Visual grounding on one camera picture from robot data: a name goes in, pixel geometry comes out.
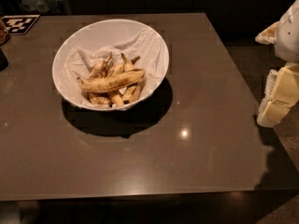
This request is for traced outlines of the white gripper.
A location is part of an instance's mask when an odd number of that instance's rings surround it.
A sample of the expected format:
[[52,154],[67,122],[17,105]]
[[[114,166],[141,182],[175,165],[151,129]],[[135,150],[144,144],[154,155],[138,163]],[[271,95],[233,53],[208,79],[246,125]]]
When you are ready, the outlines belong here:
[[258,33],[255,41],[274,45],[275,54],[286,63],[271,69],[264,88],[257,123],[272,128],[288,115],[299,101],[299,0],[295,0],[279,21]]

